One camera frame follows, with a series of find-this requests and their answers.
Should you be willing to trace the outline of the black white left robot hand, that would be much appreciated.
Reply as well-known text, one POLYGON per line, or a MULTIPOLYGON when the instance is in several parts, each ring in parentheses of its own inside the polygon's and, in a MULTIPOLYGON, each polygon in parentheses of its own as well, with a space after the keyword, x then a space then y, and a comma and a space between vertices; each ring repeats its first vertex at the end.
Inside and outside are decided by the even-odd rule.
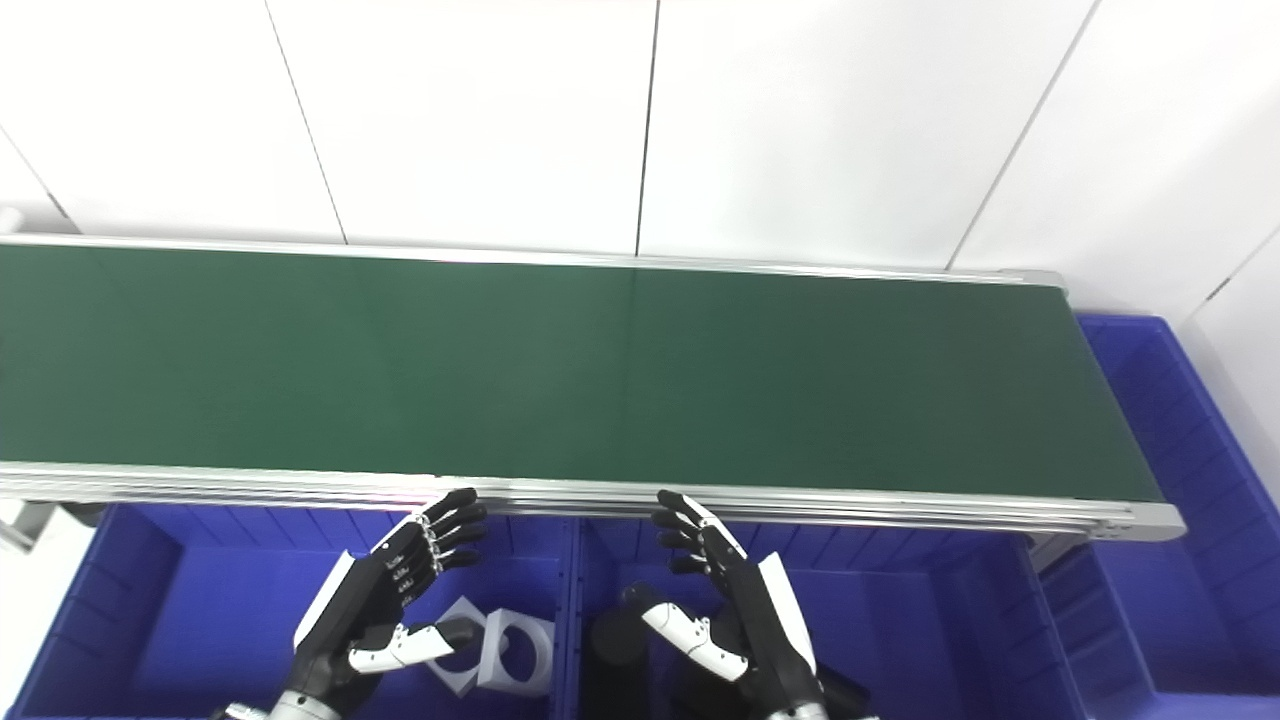
POLYGON ((362 557, 343 553, 294 632, 285 703, 348 717, 383 675, 453 655, 483 623, 451 618, 406 624, 410 605, 445 571, 477 564, 486 507, 474 488, 413 510, 362 557))

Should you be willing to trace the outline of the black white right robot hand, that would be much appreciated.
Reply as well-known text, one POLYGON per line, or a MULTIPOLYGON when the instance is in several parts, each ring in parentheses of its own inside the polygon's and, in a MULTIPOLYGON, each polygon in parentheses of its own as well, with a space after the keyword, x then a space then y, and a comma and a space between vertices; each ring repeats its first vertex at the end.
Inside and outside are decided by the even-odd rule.
POLYGON ((644 582, 622 592, 623 606, 682 656, 733 685, 755 717, 827 719, 812 638, 778 556, 754 562, 732 530, 695 498, 672 489, 655 496, 658 541, 682 551, 669 570, 710 580, 737 620, 739 647, 716 641, 709 618, 690 615, 644 582))

